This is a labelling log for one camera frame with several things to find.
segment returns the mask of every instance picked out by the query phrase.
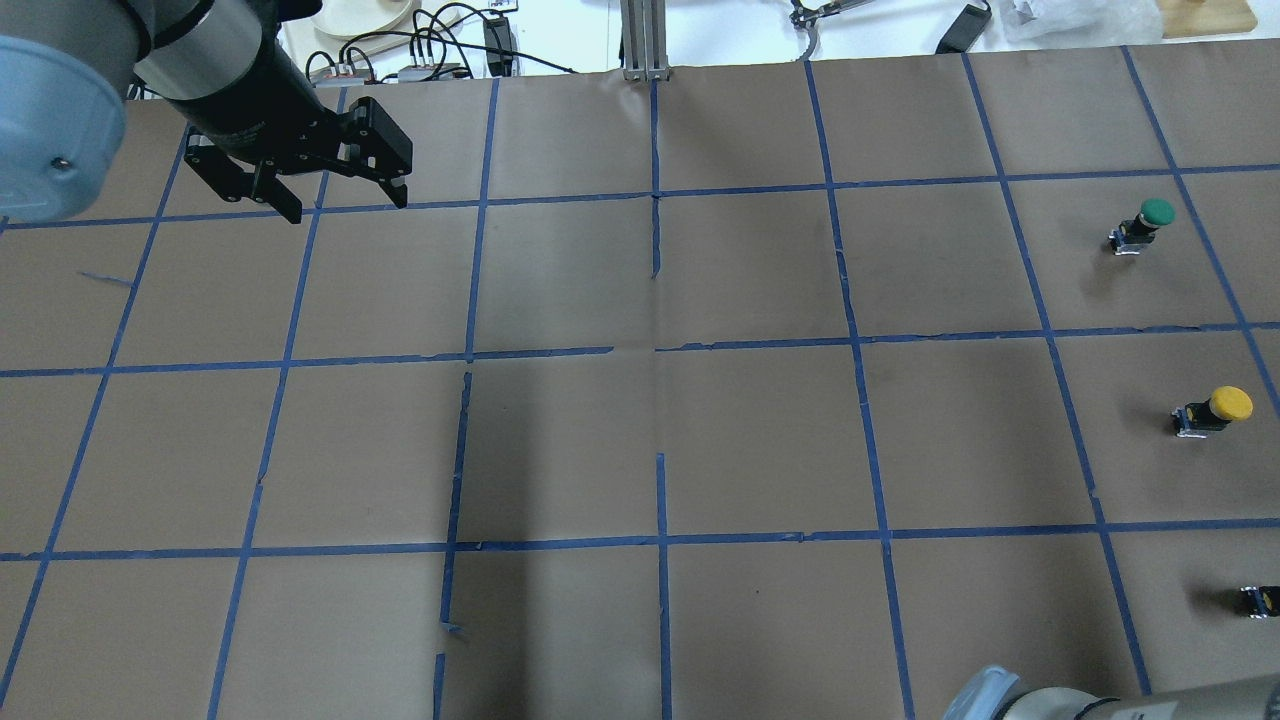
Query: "clear plastic bag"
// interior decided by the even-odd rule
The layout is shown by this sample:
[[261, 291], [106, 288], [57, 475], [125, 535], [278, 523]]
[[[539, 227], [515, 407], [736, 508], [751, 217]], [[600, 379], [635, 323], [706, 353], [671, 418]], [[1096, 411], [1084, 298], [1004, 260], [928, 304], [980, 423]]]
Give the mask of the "clear plastic bag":
[[998, 0], [1005, 38], [1036, 47], [1143, 45], [1164, 33], [1155, 0]]

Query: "metal frame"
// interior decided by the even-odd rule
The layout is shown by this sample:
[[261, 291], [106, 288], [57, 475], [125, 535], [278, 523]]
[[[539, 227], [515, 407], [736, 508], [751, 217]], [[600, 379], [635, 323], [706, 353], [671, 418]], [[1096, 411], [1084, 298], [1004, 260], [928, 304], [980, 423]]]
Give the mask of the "metal frame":
[[668, 79], [667, 0], [622, 0], [622, 76]]

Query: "yellow cap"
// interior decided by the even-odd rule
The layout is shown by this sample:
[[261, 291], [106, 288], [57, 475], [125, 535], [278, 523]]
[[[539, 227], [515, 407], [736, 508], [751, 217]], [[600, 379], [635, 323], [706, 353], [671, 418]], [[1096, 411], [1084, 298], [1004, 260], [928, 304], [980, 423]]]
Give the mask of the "yellow cap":
[[1208, 397], [1208, 411], [1228, 421], [1247, 420], [1253, 414], [1253, 401], [1243, 389], [1222, 386]]

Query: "grid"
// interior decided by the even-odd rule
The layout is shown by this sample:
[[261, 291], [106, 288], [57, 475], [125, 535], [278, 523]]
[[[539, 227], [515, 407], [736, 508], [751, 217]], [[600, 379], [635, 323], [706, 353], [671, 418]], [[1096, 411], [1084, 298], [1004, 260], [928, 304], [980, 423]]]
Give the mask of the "grid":
[[[828, 133], [824, 124], [823, 105], [819, 97], [819, 85], [814, 77], [814, 67], [804, 64], [806, 91], [812, 102], [812, 118], [818, 141], [818, 151], [822, 158], [822, 170], [824, 179], [822, 183], [803, 184], [772, 184], [772, 186], [745, 186], [745, 187], [705, 187], [705, 188], [676, 188], [666, 190], [662, 182], [659, 168], [659, 100], [663, 96], [663, 86], [653, 83], [649, 88], [649, 119], [650, 119], [650, 154], [652, 154], [652, 188], [649, 192], [613, 192], [598, 195], [559, 195], [559, 196], [530, 196], [530, 197], [490, 197], [489, 181], [492, 174], [494, 154], [494, 133], [499, 111], [499, 100], [504, 87], [502, 81], [494, 81], [488, 96], [488, 118], [483, 154], [483, 169], [480, 176], [479, 196], [475, 200], [448, 200], [413, 202], [413, 209], [448, 209], [448, 208], [474, 208], [476, 210], [476, 229], [472, 251], [472, 269], [470, 277], [470, 293], [466, 315], [466, 341], [462, 352], [443, 352], [435, 355], [367, 355], [367, 356], [342, 356], [342, 357], [294, 357], [294, 342], [298, 331], [300, 315], [302, 313], [305, 292], [307, 288], [308, 273], [311, 268], [312, 250], [316, 242], [317, 229], [321, 220], [329, 215], [356, 214], [356, 213], [383, 213], [393, 210], [385, 205], [352, 205], [329, 208], [325, 205], [328, 191], [328, 177], [321, 179], [319, 195], [314, 209], [305, 210], [308, 229], [306, 245], [302, 254], [301, 268], [298, 270], [296, 290], [293, 293], [292, 314], [289, 318], [288, 333], [283, 352], [279, 359], [237, 360], [216, 363], [169, 363], [169, 364], [118, 364], [120, 346], [133, 310], [138, 288], [145, 279], [147, 261], [155, 243], [156, 234], [161, 225], [168, 223], [198, 223], [212, 219], [255, 218], [269, 217], [268, 211], [250, 213], [219, 213], [219, 214], [189, 214], [166, 215], [165, 206], [169, 201], [170, 191], [179, 170], [180, 154], [173, 158], [168, 181], [160, 197], [160, 204], [152, 217], [109, 218], [95, 220], [67, 220], [60, 223], [24, 224], [0, 220], [0, 233], [20, 232], [41, 228], [70, 228], [70, 227], [100, 227], [116, 224], [150, 225], [146, 243], [141, 252], [137, 272], [129, 283], [128, 300], [119, 319], [110, 355], [102, 366], [82, 368], [37, 368], [37, 369], [0, 369], [0, 378], [35, 378], [35, 377], [65, 377], [90, 375], [100, 378], [96, 395], [93, 396], [88, 419], [84, 424], [79, 443], [76, 451], [74, 462], [68, 477], [65, 489], [58, 506], [52, 527], [49, 532], [47, 542], [42, 551], [33, 553], [0, 553], [0, 561], [17, 564], [36, 564], [37, 570], [32, 584], [26, 609], [18, 626], [13, 650], [9, 653], [3, 680], [0, 680], [0, 703], [10, 688], [15, 669], [20, 664], [22, 651], [27, 630], [32, 623], [33, 612], [41, 598], [41, 589], [47, 569], [54, 562], [76, 560], [143, 560], [143, 559], [192, 559], [192, 557], [224, 557], [236, 559], [236, 574], [230, 600], [227, 609], [227, 618], [221, 633], [220, 650], [218, 655], [216, 671], [209, 697], [207, 716], [218, 716], [219, 702], [223, 694], [224, 674], [228, 659], [236, 641], [237, 611], [239, 607], [242, 589], [246, 582], [246, 573], [251, 559], [260, 557], [300, 557], [300, 556], [356, 556], [356, 555], [392, 555], [392, 553], [438, 553], [443, 559], [443, 580], [440, 596], [439, 620], [449, 626], [452, 616], [452, 602], [454, 592], [454, 568], [460, 553], [490, 553], [490, 552], [532, 552], [554, 550], [586, 550], [586, 548], [613, 548], [613, 547], [645, 547], [657, 548], [658, 556], [658, 598], [660, 606], [659, 618], [659, 647], [660, 647], [660, 711], [664, 719], [677, 716], [673, 694], [675, 682], [672, 678], [672, 600], [669, 588], [669, 550], [676, 546], [713, 546], [713, 544], [740, 544], [740, 543], [806, 543], [806, 542], [867, 542], [878, 543], [882, 561], [883, 582], [886, 587], [886, 602], [891, 625], [892, 647], [895, 651], [896, 674], [899, 679], [902, 714], [905, 717], [918, 716], [913, 700], [913, 680], [908, 657], [908, 642], [904, 633], [904, 616], [901, 612], [901, 598], [895, 568], [893, 541], [925, 539], [925, 538], [992, 538], [992, 537], [1042, 537], [1042, 536], [1097, 536], [1106, 561], [1107, 574], [1115, 594], [1115, 602], [1123, 623], [1125, 642], [1132, 656], [1133, 667], [1137, 675], [1138, 687], [1143, 693], [1152, 691], [1152, 682], [1147, 673], [1147, 664], [1143, 650], [1139, 646], [1138, 630], [1134, 625], [1130, 611], [1133, 598], [1125, 591], [1120, 564], [1116, 560], [1114, 537], [1123, 533], [1146, 532], [1179, 532], [1179, 530], [1233, 530], [1233, 529], [1276, 529], [1280, 528], [1280, 518], [1251, 518], [1251, 519], [1192, 519], [1192, 520], [1142, 520], [1142, 521], [1114, 521], [1108, 520], [1103, 512], [1102, 501], [1098, 497], [1098, 488], [1094, 483], [1094, 473], [1091, 465], [1089, 448], [1087, 447], [1082, 421], [1073, 401], [1071, 387], [1068, 383], [1068, 373], [1059, 348], [1060, 338], [1076, 337], [1120, 337], [1120, 336], [1180, 336], [1180, 334], [1235, 334], [1243, 337], [1249, 354], [1256, 364], [1266, 391], [1266, 401], [1271, 411], [1280, 415], [1280, 395], [1272, 379], [1270, 369], [1263, 357], [1263, 350], [1258, 343], [1260, 331], [1280, 329], [1280, 322], [1251, 319], [1233, 291], [1228, 273], [1215, 251], [1210, 233], [1196, 210], [1192, 191], [1188, 188], [1185, 177], [1210, 176], [1226, 173], [1275, 173], [1280, 170], [1280, 163], [1262, 163], [1252, 165], [1198, 165], [1180, 167], [1174, 158], [1174, 151], [1165, 136], [1161, 119], [1152, 104], [1148, 91], [1143, 85], [1133, 54], [1129, 49], [1121, 49], [1124, 63], [1133, 81], [1133, 96], [1140, 102], [1143, 111], [1149, 119], [1152, 131], [1158, 141], [1160, 150], [1166, 161], [1165, 168], [1156, 169], [1120, 169], [1102, 172], [1053, 172], [1053, 173], [1006, 173], [997, 147], [996, 133], [988, 117], [983, 92], [979, 88], [973, 63], [968, 56], [961, 56], [960, 61], [968, 79], [969, 91], [977, 106], [982, 131], [986, 137], [991, 160], [995, 168], [992, 174], [942, 177], [942, 178], [896, 178], [884, 181], [850, 181], [837, 182], [832, 168], [832, 154], [828, 146]], [[339, 99], [339, 105], [346, 100], [346, 92]], [[1091, 328], [1055, 328], [1050, 322], [1050, 313], [1041, 290], [1037, 266], [1032, 259], [1032, 251], [1023, 231], [1019, 208], [1015, 202], [1012, 188], [1020, 183], [1036, 183], [1044, 181], [1068, 179], [1100, 179], [1100, 178], [1132, 178], [1132, 177], [1160, 177], [1171, 178], [1184, 206], [1189, 210], [1190, 220], [1196, 234], [1203, 246], [1212, 270], [1221, 286], [1221, 292], [1235, 318], [1234, 323], [1203, 323], [1194, 325], [1151, 325], [1151, 327], [1091, 327]], [[844, 218], [838, 202], [838, 191], [859, 188], [892, 188], [892, 187], [923, 187], [923, 186], [963, 186], [984, 184], [996, 186], [1000, 190], [1012, 233], [1020, 255], [1020, 263], [1025, 270], [1027, 282], [1030, 287], [1032, 299], [1038, 316], [1038, 328], [1009, 329], [1009, 331], [977, 331], [977, 332], [942, 332], [942, 333], [896, 333], [896, 334], [864, 334], [859, 331], [858, 314], [855, 313], [855, 300], [852, 295], [850, 273], [846, 266], [845, 227], [850, 223]], [[342, 365], [379, 365], [379, 364], [431, 364], [431, 363], [462, 363], [467, 366], [483, 364], [492, 360], [515, 359], [545, 359], [545, 357], [573, 357], [573, 356], [600, 356], [617, 352], [613, 346], [576, 346], [554, 348], [530, 350], [500, 350], [484, 351], [476, 348], [476, 316], [480, 296], [481, 272], [484, 269], [486, 214], [494, 206], [515, 205], [543, 205], [559, 202], [611, 202], [637, 199], [650, 199], [653, 219], [652, 240], [652, 272], [658, 277], [663, 268], [663, 225], [662, 209], [663, 200], [676, 197], [696, 196], [735, 196], [735, 195], [771, 195], [785, 192], [820, 191], [824, 193], [828, 211], [831, 234], [835, 241], [835, 259], [838, 270], [842, 311], [847, 333], [829, 337], [800, 337], [777, 340], [708, 340], [707, 342], [686, 342], [673, 346], [654, 347], [655, 354], [681, 354], [705, 351], [735, 351], [735, 350], [760, 350], [760, 348], [796, 348], [796, 347], [847, 347], [852, 355], [854, 386], [859, 402], [858, 414], [861, 420], [861, 432], [865, 442], [865, 454], [869, 466], [872, 497], [874, 503], [874, 528], [832, 528], [827, 530], [810, 532], [750, 532], [750, 533], [671, 533], [668, 532], [668, 488], [667, 488], [667, 459], [659, 448], [654, 465], [654, 483], [657, 493], [654, 534], [631, 534], [614, 537], [568, 537], [556, 539], [485, 539], [485, 541], [460, 541], [460, 516], [462, 510], [462, 493], [465, 484], [465, 459], [467, 448], [468, 413], [472, 395], [474, 375], [470, 370], [463, 374], [461, 401], [457, 424], [457, 447], [454, 455], [454, 471], [448, 511], [447, 537], [443, 542], [417, 542], [417, 543], [366, 543], [343, 546], [257, 546], [255, 544], [255, 529], [259, 519], [259, 509], [264, 489], [264, 478], [270, 468], [271, 452], [275, 445], [276, 427], [280, 419], [282, 405], [285, 397], [285, 388], [291, 369], [296, 368], [321, 368]], [[988, 340], [1039, 340], [1043, 341], [1057, 388], [1061, 404], [1070, 429], [1071, 441], [1084, 479], [1085, 489], [1091, 501], [1092, 523], [1074, 524], [1029, 524], [1029, 525], [993, 525], [993, 527], [952, 527], [952, 528], [902, 528], [891, 524], [888, 515], [884, 484], [881, 477], [881, 459], [877, 445], [876, 414], [870, 401], [868, 388], [867, 363], [864, 350], [876, 345], [899, 345], [914, 342], [965, 342]], [[220, 370], [273, 370], [278, 373], [274, 401], [266, 427], [266, 437], [262, 445], [261, 461], [257, 473], [257, 483], [252, 489], [248, 516], [244, 523], [243, 541], [238, 547], [200, 547], [200, 548], [150, 548], [150, 550], [56, 550], [63, 520], [67, 516], [81, 465], [90, 446], [95, 430], [95, 423], [102, 406], [108, 384], [115, 375], [141, 375], [164, 374], [183, 372], [220, 372]], [[434, 665], [433, 701], [435, 716], [442, 716], [443, 696], [445, 689], [445, 676], [449, 669], [449, 656], [445, 652], [436, 655]]]

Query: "black power adapter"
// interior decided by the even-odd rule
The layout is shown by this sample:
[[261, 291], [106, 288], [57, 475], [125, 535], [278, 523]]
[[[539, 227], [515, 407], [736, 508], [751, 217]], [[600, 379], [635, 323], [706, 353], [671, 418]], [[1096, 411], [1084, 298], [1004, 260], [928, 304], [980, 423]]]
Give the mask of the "black power adapter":
[[987, 29], [987, 23], [991, 22], [991, 3], [983, 0], [983, 4], [986, 8], [964, 6], [960, 17], [951, 23], [946, 35], [942, 36], [942, 41], [938, 42], [938, 49], [934, 51], [936, 55], [968, 53], [973, 47], [973, 44], [978, 41], [978, 36], [982, 35], [982, 31]]
[[[504, 50], [507, 53], [512, 53], [516, 49], [516, 40], [511, 35], [511, 20], [507, 19], [507, 15], [484, 19], [484, 44], [488, 47]], [[516, 64], [516, 58], [513, 55], [504, 55], [490, 50], [488, 53], [488, 60], [489, 76], [511, 77], [512, 69]]]

